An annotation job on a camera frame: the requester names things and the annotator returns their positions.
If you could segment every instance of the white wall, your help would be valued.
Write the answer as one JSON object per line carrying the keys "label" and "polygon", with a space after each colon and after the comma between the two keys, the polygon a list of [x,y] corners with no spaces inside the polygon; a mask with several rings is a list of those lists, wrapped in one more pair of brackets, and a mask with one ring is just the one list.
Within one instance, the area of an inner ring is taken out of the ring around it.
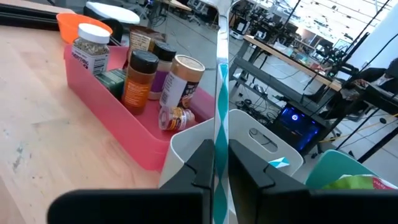
{"label": "white wall", "polygon": [[[349,64],[362,68],[363,64],[370,61],[383,46],[396,34],[398,34],[398,4],[395,5],[386,18],[375,28],[362,45],[348,60]],[[370,67],[387,68],[390,62],[398,57],[398,37],[373,60]],[[338,77],[345,78],[346,75],[339,73]]]}

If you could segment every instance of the spice bottle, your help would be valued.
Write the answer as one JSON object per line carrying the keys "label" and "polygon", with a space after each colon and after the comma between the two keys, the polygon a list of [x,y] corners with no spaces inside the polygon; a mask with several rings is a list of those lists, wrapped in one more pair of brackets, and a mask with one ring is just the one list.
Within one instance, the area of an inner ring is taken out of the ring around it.
{"label": "spice bottle", "polygon": [[172,68],[172,61],[175,57],[176,50],[169,44],[157,41],[153,53],[159,58],[159,64],[148,99],[159,100],[162,95],[164,81]]}
{"label": "spice bottle", "polygon": [[204,72],[205,66],[198,60],[185,55],[176,55],[164,82],[160,105],[188,109]]}
{"label": "spice bottle", "polygon": [[78,59],[92,74],[106,71],[108,65],[111,34],[104,28],[93,24],[79,24],[79,37],[73,41],[72,56]]}
{"label": "spice bottle", "polygon": [[122,101],[134,115],[144,112],[158,63],[159,59],[150,52],[133,50],[131,53]]}
{"label": "spice bottle", "polygon": [[195,115],[190,109],[164,106],[159,112],[159,128],[161,130],[184,130],[195,123]]}

